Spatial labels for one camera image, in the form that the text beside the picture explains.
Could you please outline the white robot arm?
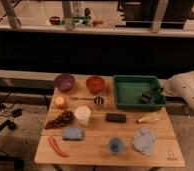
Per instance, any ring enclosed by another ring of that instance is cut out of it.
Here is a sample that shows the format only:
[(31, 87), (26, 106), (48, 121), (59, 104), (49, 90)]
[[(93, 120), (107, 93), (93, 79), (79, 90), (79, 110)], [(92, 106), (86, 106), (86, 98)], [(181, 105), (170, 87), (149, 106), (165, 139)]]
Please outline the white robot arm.
[(166, 96), (182, 97), (194, 110), (194, 71), (173, 75), (163, 86)]

